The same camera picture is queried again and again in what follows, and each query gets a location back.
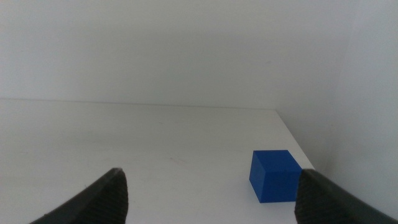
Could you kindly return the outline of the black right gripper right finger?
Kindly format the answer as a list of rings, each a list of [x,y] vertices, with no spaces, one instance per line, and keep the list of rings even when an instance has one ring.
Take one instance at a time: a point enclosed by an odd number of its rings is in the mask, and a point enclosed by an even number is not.
[[[314,169],[301,172],[294,213],[298,223],[397,224]]]

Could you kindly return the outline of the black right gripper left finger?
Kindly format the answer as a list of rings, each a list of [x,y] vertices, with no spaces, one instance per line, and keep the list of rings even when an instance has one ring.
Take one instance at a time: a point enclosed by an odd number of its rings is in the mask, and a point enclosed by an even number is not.
[[[125,224],[128,208],[126,175],[112,168],[33,224]]]

